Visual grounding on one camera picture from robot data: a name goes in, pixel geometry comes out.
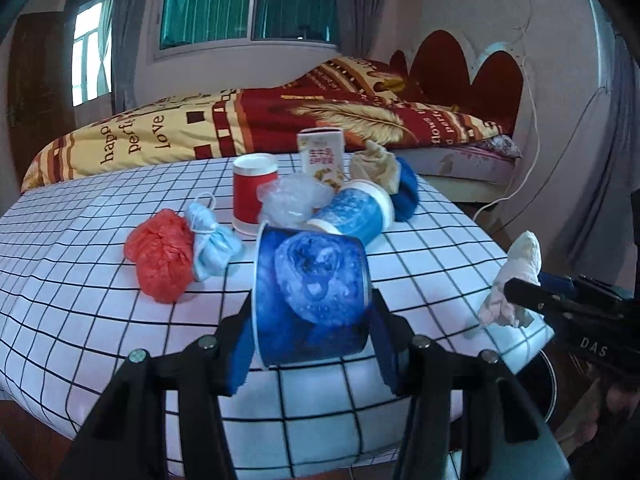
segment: feather print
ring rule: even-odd
[[[317,103],[299,106],[292,110],[295,115],[310,115],[328,126],[351,132],[363,140],[373,140],[384,145],[399,142],[408,133],[414,134],[391,110],[378,106],[350,103]]]

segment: blue face mask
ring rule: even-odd
[[[231,258],[242,251],[242,241],[229,228],[220,225],[213,213],[215,198],[210,196],[213,204],[208,208],[194,200],[184,217],[194,234],[193,240],[193,275],[203,282],[211,276],[221,276]]]

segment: red paper cup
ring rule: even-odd
[[[262,203],[256,190],[260,184],[278,177],[278,160],[269,153],[250,153],[234,161],[234,217],[236,230],[246,235],[258,232]]]

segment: white cable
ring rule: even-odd
[[[522,31],[522,44],[523,44],[523,47],[524,47],[524,57],[522,58],[522,71],[524,73],[524,80],[527,83],[527,90],[529,91],[529,98],[531,99],[531,108],[532,108],[532,111],[533,111],[533,126],[534,126],[534,130],[535,130],[535,133],[536,133],[536,156],[534,156],[533,162],[531,164],[531,167],[529,168],[529,170],[525,174],[523,181],[518,186],[518,189],[516,189],[516,191],[511,193],[509,196],[503,196],[503,197],[501,197],[501,198],[499,198],[497,200],[494,200],[493,202],[491,202],[489,204],[483,205],[480,209],[478,209],[478,211],[476,211],[476,214],[473,216],[473,221],[474,222],[476,220],[478,220],[478,216],[485,209],[489,209],[490,207],[496,205],[497,203],[504,202],[505,200],[509,200],[509,199],[513,198],[514,196],[516,196],[516,194],[527,183],[527,180],[529,179],[531,173],[533,172],[533,169],[536,167],[536,163],[538,162],[538,157],[540,156],[540,131],[538,129],[538,111],[536,109],[536,101],[533,98],[533,91],[531,90],[531,82],[529,80],[529,74],[527,74],[527,67],[526,67],[526,63],[527,63],[526,30],[529,27],[530,21],[531,21],[531,16],[527,20],[527,23],[524,26],[521,26],[519,28]]]

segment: mask ear loop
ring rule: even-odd
[[[199,200],[201,198],[204,197],[208,197],[209,198],[209,203],[207,205],[204,204],[200,204]],[[210,191],[203,191],[202,193],[198,194],[196,196],[196,198],[193,199],[193,202],[191,203],[197,203],[200,204],[201,206],[206,207],[207,209],[211,210],[213,212],[213,210],[216,208],[216,197],[213,196],[213,193]],[[191,232],[198,234],[198,235],[212,235],[213,233],[215,233],[218,230],[218,223],[216,222],[216,225],[214,227],[212,227],[211,229],[207,229],[207,230],[199,230],[199,229],[194,229],[193,226],[193,218],[191,219],[191,225],[189,225],[189,229],[191,230]]]

